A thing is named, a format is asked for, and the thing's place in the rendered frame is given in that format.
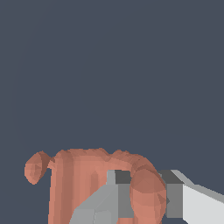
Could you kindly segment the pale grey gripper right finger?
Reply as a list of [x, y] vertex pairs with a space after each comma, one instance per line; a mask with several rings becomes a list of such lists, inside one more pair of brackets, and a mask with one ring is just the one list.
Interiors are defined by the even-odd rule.
[[224, 224], [224, 195], [194, 184], [179, 170], [158, 171], [165, 183], [167, 218], [187, 224]]

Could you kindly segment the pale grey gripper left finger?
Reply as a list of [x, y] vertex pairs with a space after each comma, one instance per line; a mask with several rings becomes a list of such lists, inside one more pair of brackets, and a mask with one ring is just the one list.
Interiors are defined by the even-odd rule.
[[130, 181], [130, 171], [108, 170], [106, 184], [74, 209], [69, 224], [116, 224], [119, 218], [133, 218]]

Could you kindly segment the terracotta orange curved object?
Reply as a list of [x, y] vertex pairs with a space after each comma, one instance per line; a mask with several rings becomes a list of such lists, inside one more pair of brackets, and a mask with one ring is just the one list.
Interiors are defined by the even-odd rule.
[[162, 224], [166, 209], [165, 183], [153, 164], [138, 154], [104, 149], [61, 150], [49, 157], [43, 151], [25, 164], [24, 175], [35, 185], [47, 169], [52, 170], [48, 224], [69, 224], [74, 209], [106, 184], [107, 171], [129, 171], [132, 218], [116, 224]]

